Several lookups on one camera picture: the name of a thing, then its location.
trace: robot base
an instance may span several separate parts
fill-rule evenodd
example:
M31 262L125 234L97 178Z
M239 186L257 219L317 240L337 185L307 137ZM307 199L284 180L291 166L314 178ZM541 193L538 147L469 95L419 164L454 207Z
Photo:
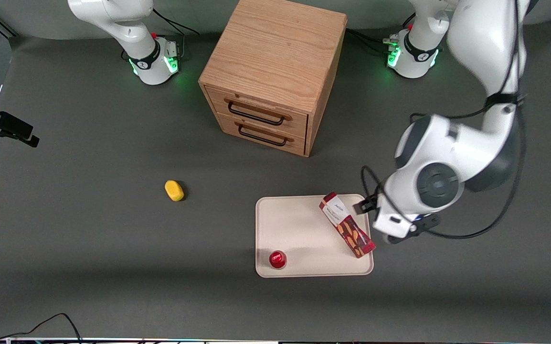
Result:
M407 29L400 30L399 33L394 33L390 36L390 41L402 42L408 32L409 30ZM416 79L424 76L428 72L428 69L433 67L438 53L439 50L433 56L427 56L426 61L418 62L402 44L397 43L395 49L389 54L386 65L394 69L400 76Z
M160 45L160 53L149 69L136 68L129 61L131 67L133 67L133 72L147 85L162 84L180 69L176 42L167 41L163 37L157 37L155 41Z

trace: red snack box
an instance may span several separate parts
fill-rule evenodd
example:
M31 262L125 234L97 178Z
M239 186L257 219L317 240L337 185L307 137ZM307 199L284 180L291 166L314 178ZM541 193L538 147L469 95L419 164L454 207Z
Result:
M357 258L375 249L375 244L363 230L358 227L348 209L343 205L336 193L324 196L320 203L324 215L339 232Z

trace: green indicator light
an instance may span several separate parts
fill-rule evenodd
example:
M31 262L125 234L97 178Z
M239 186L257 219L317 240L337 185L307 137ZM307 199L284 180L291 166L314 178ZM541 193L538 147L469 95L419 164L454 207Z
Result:
M439 49L435 50L433 61L430 63L430 67L433 67L435 60L437 59L437 54L439 54Z
M163 56L163 61L165 61L167 68L172 74L178 71L178 59L175 57Z
M391 67L396 66L396 62L398 61L398 57L401 55L401 49L396 48L394 52L391 53L393 56L389 57L388 59L388 65Z
M129 59L129 64L131 65L131 68L133 68L133 74L138 75L138 71L136 70L136 66L133 65L133 62L131 61L131 59Z

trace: red bottle cap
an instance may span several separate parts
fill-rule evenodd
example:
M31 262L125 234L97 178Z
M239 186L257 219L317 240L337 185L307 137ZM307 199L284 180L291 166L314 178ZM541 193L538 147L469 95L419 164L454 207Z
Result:
M275 269L281 269L286 265L286 255L282 251L273 251L269 256L269 264Z

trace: tray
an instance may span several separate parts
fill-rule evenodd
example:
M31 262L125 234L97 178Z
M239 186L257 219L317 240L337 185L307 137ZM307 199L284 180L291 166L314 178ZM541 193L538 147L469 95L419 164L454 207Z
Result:
M256 202L256 255L259 276L319 277L367 275L373 270L373 252L356 258L318 207L324 196L265 197ZM360 194L339 194L356 224L371 237L367 214L356 215L352 206ZM275 250L286 254L280 270L269 264Z

